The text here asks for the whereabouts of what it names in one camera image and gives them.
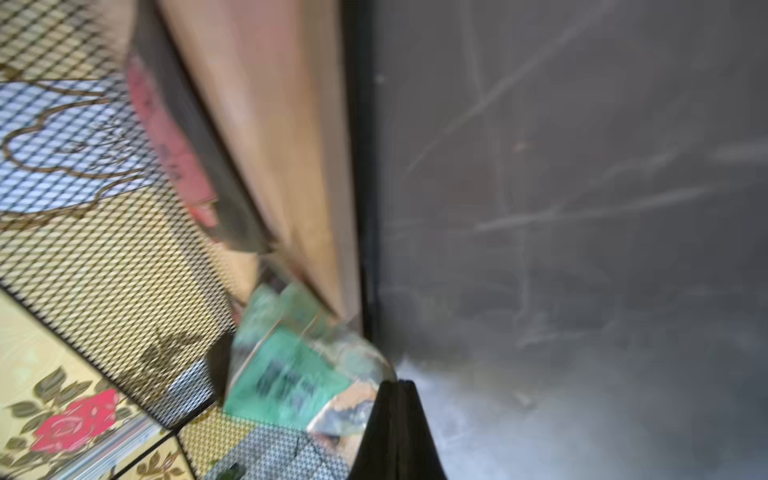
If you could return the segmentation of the black wire two-tier shelf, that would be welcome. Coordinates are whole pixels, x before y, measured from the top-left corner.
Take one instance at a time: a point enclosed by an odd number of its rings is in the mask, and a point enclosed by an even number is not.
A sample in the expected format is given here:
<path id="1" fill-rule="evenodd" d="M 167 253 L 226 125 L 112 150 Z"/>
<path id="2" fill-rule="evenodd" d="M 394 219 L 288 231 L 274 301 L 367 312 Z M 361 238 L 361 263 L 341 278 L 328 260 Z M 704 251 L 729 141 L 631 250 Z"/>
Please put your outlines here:
<path id="1" fill-rule="evenodd" d="M 362 434 L 223 410 L 259 284 L 363 337 L 339 5 L 155 1 L 269 234 L 248 253 L 197 226 L 134 109 L 138 2 L 1 5 L 1 475 L 344 479 Z"/>

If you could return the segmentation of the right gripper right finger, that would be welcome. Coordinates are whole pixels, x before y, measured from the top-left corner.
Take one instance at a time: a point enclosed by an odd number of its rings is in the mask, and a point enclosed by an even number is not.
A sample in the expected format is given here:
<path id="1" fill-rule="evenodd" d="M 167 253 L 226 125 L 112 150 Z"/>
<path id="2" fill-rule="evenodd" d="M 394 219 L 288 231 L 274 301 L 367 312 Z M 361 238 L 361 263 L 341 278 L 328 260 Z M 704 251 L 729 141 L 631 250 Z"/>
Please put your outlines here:
<path id="1" fill-rule="evenodd" d="M 397 383 L 395 447 L 396 479 L 446 479 L 418 390 L 412 381 Z"/>

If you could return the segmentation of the shelf dark red bag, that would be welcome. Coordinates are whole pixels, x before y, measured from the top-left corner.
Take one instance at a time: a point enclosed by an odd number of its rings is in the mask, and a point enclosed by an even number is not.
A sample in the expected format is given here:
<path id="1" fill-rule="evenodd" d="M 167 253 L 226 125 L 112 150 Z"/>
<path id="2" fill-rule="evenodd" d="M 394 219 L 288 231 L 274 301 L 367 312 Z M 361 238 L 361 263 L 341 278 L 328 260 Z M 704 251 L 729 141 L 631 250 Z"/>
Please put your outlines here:
<path id="1" fill-rule="evenodd" d="M 267 229 L 155 1 L 137 3 L 124 71 L 158 162 L 197 226 L 230 250 L 268 252 Z"/>

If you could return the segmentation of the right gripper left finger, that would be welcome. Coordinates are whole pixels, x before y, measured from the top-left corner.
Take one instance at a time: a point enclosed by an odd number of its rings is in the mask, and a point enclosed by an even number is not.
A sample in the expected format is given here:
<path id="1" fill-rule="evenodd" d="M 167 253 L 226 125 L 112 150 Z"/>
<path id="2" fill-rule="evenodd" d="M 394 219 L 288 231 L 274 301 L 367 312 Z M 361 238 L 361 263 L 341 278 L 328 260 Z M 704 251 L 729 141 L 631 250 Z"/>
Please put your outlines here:
<path id="1" fill-rule="evenodd" d="M 383 382 L 355 461 L 348 475 L 349 480 L 389 480 L 396 478 L 397 448 L 392 439 L 396 382 Z"/>

